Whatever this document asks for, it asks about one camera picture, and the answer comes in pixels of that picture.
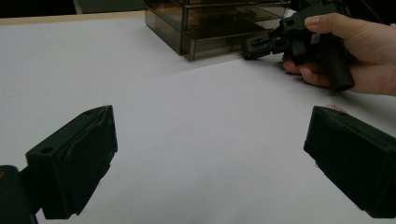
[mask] black mechanical part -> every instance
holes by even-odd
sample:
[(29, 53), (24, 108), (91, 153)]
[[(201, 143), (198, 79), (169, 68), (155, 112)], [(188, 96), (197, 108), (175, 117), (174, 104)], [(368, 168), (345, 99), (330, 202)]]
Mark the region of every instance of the black mechanical part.
[[(46, 219), (68, 219), (73, 214), (79, 215), (109, 169), (117, 150), (112, 106), (86, 111), (29, 150), (26, 153), (28, 166), (20, 173), (16, 168), (0, 167), (0, 173), (6, 170), (8, 174), (3, 177), (13, 176), (12, 183), (0, 178), (0, 196), (6, 197), (3, 191), (7, 190), (7, 199), (1, 200), (0, 204), (7, 206), (18, 199), (20, 203), (13, 211), (21, 217), (33, 217), (40, 208)], [(2, 216), (10, 216), (3, 211), (0, 211)], [(4, 220), (7, 219), (2, 217), (0, 222), (35, 223)]]
[(304, 25), (307, 17), (333, 12), (349, 15), (347, 5), (341, 0), (309, 0), (306, 4), (309, 7), (302, 8), (291, 17), (281, 20), (274, 31), (244, 41), (242, 50), (245, 59), (253, 60), (270, 53), (285, 52), (300, 65), (306, 63), (309, 52), (318, 49), (331, 90), (345, 91), (352, 88), (355, 83), (347, 66), (346, 51), (340, 39), (331, 34), (313, 34)]
[(304, 150), (359, 209), (371, 217), (396, 217), (396, 138), (315, 106)]

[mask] white tabletop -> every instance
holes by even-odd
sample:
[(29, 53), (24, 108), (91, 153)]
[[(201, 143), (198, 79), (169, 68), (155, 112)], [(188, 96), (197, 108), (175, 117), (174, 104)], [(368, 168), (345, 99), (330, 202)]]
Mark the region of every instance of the white tabletop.
[(396, 136), (396, 98), (331, 94), (280, 56), (189, 63), (143, 17), (0, 26), (0, 164), (113, 105), (119, 152), (80, 216), (40, 223), (375, 224), (304, 152), (314, 105)]

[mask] black plastic part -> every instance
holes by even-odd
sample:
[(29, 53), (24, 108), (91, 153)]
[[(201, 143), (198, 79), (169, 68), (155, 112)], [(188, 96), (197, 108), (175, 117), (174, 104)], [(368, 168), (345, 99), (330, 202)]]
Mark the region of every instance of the black plastic part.
[(36, 224), (29, 204), (18, 169), (9, 165), (0, 166), (0, 223)]
[(26, 153), (46, 219), (79, 214), (117, 152), (112, 106), (86, 111)]
[(323, 59), (323, 66), (330, 82), (332, 91), (346, 91), (355, 86), (355, 81), (347, 66), (345, 49), (340, 45), (340, 40), (334, 35), (322, 35), (328, 39), (319, 43)]
[(371, 217), (396, 217), (396, 139), (352, 116), (315, 106), (304, 150)]
[(242, 44), (245, 59), (252, 60), (269, 55), (285, 52), (291, 56), (296, 65), (307, 63), (307, 56), (319, 44), (320, 55), (324, 59), (325, 73), (329, 78), (332, 91), (346, 91), (354, 86), (347, 60), (343, 57), (343, 45), (333, 35), (322, 35), (313, 41), (313, 33), (309, 32), (304, 20), (307, 17), (341, 13), (349, 15), (347, 6), (341, 0), (305, 0), (304, 8), (292, 16), (279, 22), (279, 26), (268, 36), (256, 36), (247, 39)]
[(273, 46), (270, 43), (268, 32), (247, 39), (242, 43), (242, 51), (246, 60), (254, 60), (271, 54)]

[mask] human hand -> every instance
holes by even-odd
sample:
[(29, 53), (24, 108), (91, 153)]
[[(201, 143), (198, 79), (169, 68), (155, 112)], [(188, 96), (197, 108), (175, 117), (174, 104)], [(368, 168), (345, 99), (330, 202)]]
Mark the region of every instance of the human hand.
[[(343, 39), (346, 50), (356, 59), (349, 66), (355, 80), (352, 91), (396, 96), (396, 28), (337, 13), (310, 17), (304, 23), (314, 33), (332, 33)], [(305, 82), (329, 87), (319, 60), (297, 66), (284, 55), (283, 61), (286, 70), (302, 75)]]

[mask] finger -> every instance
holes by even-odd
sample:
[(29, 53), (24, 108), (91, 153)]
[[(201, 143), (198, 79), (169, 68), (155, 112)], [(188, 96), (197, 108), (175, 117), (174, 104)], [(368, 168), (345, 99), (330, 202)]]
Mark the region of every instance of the finger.
[(308, 17), (305, 19), (304, 24), (308, 30), (314, 33), (332, 33), (342, 39), (349, 39), (352, 36), (358, 35), (361, 28), (367, 25), (368, 22), (351, 19), (338, 13), (331, 13)]
[(323, 73), (323, 68), (318, 63), (305, 63), (303, 65), (295, 65), (292, 60), (283, 62), (283, 67), (290, 73), (300, 75), (301, 68), (305, 67), (311, 70), (313, 73), (321, 74)]
[(282, 66), (288, 72), (293, 73), (295, 75), (300, 75), (300, 68), (292, 60), (283, 62)]
[(319, 87), (329, 87), (329, 79), (323, 74), (313, 73), (309, 68), (302, 67), (300, 69), (301, 76), (306, 83)]
[(282, 56), (282, 61), (283, 62), (285, 62), (285, 61), (291, 61), (292, 60), (292, 58), (291, 58), (291, 56), (289, 55), (289, 54), (284, 54), (283, 56)]

